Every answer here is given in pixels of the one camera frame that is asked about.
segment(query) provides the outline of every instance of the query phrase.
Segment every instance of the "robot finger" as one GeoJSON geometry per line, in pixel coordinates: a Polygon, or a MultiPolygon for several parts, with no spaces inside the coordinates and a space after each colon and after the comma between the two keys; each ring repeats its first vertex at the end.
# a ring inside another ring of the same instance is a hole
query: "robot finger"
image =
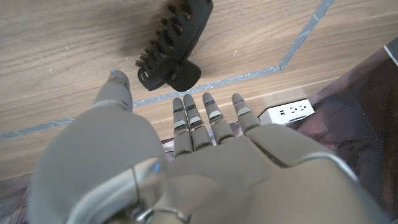
{"type": "Polygon", "coordinates": [[[221,113],[210,93],[203,94],[203,104],[205,105],[207,116],[209,117],[210,126],[213,130],[216,143],[222,144],[228,139],[235,138],[231,127],[224,119],[223,114],[221,113]]]}
{"type": "Polygon", "coordinates": [[[185,108],[180,98],[173,100],[174,158],[193,152],[192,138],[185,108]]]}
{"type": "Polygon", "coordinates": [[[186,94],[183,97],[185,111],[187,112],[189,129],[191,131],[192,143],[195,150],[212,146],[210,136],[206,126],[200,117],[199,111],[191,95],[186,94]]]}
{"type": "Polygon", "coordinates": [[[252,128],[261,126],[259,118],[252,114],[251,109],[240,94],[235,93],[232,96],[232,103],[238,116],[239,124],[242,127],[243,134],[246,134],[246,132],[252,128]]]}

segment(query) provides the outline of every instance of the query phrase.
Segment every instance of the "black plastic claw clip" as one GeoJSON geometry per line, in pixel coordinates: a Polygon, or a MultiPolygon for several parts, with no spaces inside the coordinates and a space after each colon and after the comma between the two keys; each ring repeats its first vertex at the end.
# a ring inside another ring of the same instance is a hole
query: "black plastic claw clip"
{"type": "Polygon", "coordinates": [[[164,83],[174,90],[187,91],[199,80],[201,71],[187,58],[196,46],[213,9],[211,0],[183,0],[178,6],[167,5],[175,14],[170,19],[162,18],[166,29],[156,31],[158,41],[152,40],[152,50],[145,49],[136,65],[138,79],[149,91],[164,83]]]}

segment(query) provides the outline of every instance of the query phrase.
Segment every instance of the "power socket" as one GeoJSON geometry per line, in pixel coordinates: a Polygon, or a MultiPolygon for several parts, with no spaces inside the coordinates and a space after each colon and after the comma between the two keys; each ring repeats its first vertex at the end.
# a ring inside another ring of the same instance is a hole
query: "power socket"
{"type": "Polygon", "coordinates": [[[304,119],[313,113],[315,111],[311,103],[306,99],[268,108],[259,118],[262,125],[271,123],[287,124],[304,119]]]}

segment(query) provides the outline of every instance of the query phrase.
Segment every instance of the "wood grain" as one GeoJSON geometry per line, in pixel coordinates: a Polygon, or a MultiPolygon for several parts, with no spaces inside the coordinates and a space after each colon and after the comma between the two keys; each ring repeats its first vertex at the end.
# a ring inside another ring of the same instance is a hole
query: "wood grain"
{"type": "MultiPolygon", "coordinates": [[[[136,82],[134,66],[154,37],[164,4],[1,1],[0,133],[79,115],[90,108],[112,68],[129,75],[135,100],[173,91],[166,86],[146,91],[136,82]]],[[[215,1],[192,55],[203,70],[199,84],[278,64],[318,4],[215,1]]],[[[229,122],[236,121],[231,104],[235,92],[259,114],[267,107],[314,95],[395,38],[397,30],[396,0],[337,0],[283,72],[210,93],[229,122]]],[[[193,97],[205,118],[202,94],[193,97]]],[[[134,108],[154,125],[161,139],[172,137],[171,101],[134,108]]],[[[61,130],[0,141],[0,180],[32,172],[42,150],[61,130]]]]}

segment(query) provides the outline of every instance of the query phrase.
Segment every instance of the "robotic hand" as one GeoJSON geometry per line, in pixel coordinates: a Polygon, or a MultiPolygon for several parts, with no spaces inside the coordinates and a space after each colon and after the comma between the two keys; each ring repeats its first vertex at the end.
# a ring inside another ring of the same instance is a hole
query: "robotic hand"
{"type": "Polygon", "coordinates": [[[132,114],[127,76],[113,70],[92,109],[43,153],[32,179],[36,223],[389,223],[352,170],[284,126],[261,126],[232,97],[235,137],[209,93],[213,146],[190,95],[173,101],[176,160],[132,114]]]}

